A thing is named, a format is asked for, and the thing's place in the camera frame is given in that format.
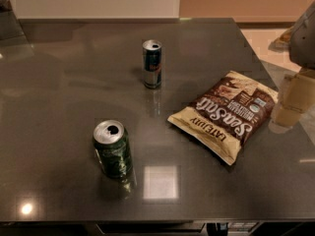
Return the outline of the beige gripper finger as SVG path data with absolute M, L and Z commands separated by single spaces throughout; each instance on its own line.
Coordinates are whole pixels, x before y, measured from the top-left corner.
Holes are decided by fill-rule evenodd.
M 302 68 L 294 75 L 285 75 L 278 102 L 271 114 L 272 123 L 282 128 L 291 128 L 314 104 L 315 70 Z

